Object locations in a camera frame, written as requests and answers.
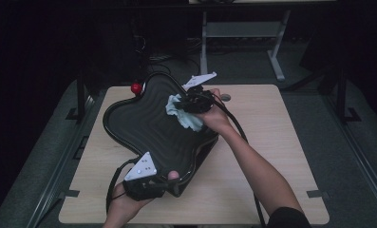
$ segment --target wooden table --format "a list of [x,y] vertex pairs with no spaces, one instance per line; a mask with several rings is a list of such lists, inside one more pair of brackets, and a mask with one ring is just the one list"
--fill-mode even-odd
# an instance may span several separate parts
[[[322,199],[308,197],[307,191],[317,190],[317,186],[277,87],[208,85],[205,89],[212,87],[231,95],[227,108],[240,122],[250,145],[288,180],[311,224],[327,223],[329,215]],[[70,185],[70,190],[80,191],[79,196],[66,197],[61,222],[104,222],[108,184],[116,168],[135,155],[107,135],[103,114],[113,103],[132,96],[129,87],[108,89]],[[180,198],[166,193],[141,209],[130,223],[259,224],[259,218],[253,192],[230,147],[219,137]]]

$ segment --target white tissue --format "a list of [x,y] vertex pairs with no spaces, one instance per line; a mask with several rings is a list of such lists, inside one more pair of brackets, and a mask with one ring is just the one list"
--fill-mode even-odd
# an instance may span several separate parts
[[200,118],[192,115],[191,113],[187,113],[182,109],[176,109],[176,107],[174,106],[174,102],[179,102],[180,98],[181,96],[179,94],[177,94],[176,96],[170,95],[170,97],[168,98],[167,106],[165,107],[167,114],[177,116],[179,123],[184,128],[191,127],[194,131],[200,131],[203,126],[203,121]]

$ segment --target black tray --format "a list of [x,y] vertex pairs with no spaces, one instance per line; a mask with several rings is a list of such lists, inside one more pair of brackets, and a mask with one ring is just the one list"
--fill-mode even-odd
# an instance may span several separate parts
[[105,131],[116,142],[139,156],[147,151],[151,153],[159,169],[158,181],[166,181],[171,170],[178,171],[179,193],[218,138],[218,134],[206,126],[199,132],[184,128],[176,116],[166,113],[169,96],[184,93],[171,76],[155,74],[146,79],[141,96],[114,103],[103,118]]

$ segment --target red ball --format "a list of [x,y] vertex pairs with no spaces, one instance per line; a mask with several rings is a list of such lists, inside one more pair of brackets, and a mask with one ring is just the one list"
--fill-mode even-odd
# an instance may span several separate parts
[[139,84],[139,83],[132,84],[131,91],[133,93],[135,93],[135,95],[140,95],[141,94],[141,84]]

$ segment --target sleeve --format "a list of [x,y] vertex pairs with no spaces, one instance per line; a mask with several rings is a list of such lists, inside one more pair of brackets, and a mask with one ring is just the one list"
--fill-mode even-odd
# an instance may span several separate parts
[[267,228],[311,228],[306,216],[300,211],[281,207],[271,214]]

